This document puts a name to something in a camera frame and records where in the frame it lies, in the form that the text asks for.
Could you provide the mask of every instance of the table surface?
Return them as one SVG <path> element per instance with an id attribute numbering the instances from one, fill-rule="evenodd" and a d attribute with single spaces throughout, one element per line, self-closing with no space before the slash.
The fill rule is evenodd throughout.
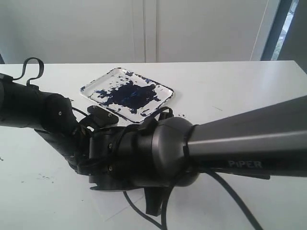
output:
<path id="1" fill-rule="evenodd" d="M 307 94 L 307 75 L 293 61 L 46 64 L 43 77 L 32 83 L 73 99 L 74 107 L 86 111 L 93 103 L 80 95 L 80 87 L 116 67 L 173 88 L 176 95 L 167 105 L 194 124 Z M 21 70 L 22 65 L 0 65 L 0 72 L 14 77 Z M 29 65 L 18 82 L 24 84 L 37 70 Z M 0 127 L 0 139 L 1 229 L 157 229 L 128 207 L 122 193 L 101 192 L 102 201 L 93 199 L 87 177 L 77 175 L 33 130 Z M 306 229 L 306 178 L 221 175 L 264 229 Z M 131 195 L 144 211 L 144 198 Z M 206 175 L 189 187 L 175 188 L 167 220 L 170 230 L 253 229 L 228 193 Z"/>

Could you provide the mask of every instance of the piper logo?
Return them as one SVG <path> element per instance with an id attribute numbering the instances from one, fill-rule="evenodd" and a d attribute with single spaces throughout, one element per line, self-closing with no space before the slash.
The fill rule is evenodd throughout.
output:
<path id="1" fill-rule="evenodd" d="M 228 161 L 231 168 L 262 169 L 260 161 Z"/>

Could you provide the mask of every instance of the transparent tray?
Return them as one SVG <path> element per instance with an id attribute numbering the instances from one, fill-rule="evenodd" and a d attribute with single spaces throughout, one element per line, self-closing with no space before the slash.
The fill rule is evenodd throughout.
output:
<path id="1" fill-rule="evenodd" d="M 132 71 L 115 68 L 83 86 L 81 94 L 102 108 L 139 123 L 169 100 L 174 91 Z"/>

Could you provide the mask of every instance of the clear plastic tray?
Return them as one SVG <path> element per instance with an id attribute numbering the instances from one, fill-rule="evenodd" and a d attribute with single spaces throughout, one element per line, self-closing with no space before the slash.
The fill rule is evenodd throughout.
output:
<path id="1" fill-rule="evenodd" d="M 142 122 L 174 91 L 132 71 L 115 68 L 81 88 L 81 94 L 124 119 Z"/>

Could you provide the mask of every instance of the white table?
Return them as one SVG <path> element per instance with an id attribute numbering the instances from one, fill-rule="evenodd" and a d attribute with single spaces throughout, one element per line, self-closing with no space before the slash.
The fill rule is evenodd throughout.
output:
<path id="1" fill-rule="evenodd" d="M 86 111 L 92 104 L 79 88 L 115 67 L 124 67 L 173 88 L 168 106 L 195 124 L 261 108 L 307 94 L 307 75 L 292 61 L 146 64 L 47 64 L 40 90 L 57 92 Z M 0 65 L 18 77 L 22 65 Z M 27 67 L 25 83 L 36 76 Z M 130 207 L 101 216 L 86 176 L 30 129 L 0 127 L 0 228 L 4 230 L 157 229 Z M 307 179 L 272 177 L 269 181 L 222 174 L 266 230 L 306 229 Z M 102 195 L 106 200 L 108 194 Z M 108 200 L 127 207 L 124 199 Z M 136 202 L 142 210 L 144 199 Z M 101 207 L 111 210 L 112 207 Z M 253 229 L 236 203 L 213 179 L 202 175 L 176 188 L 167 213 L 170 230 Z"/>

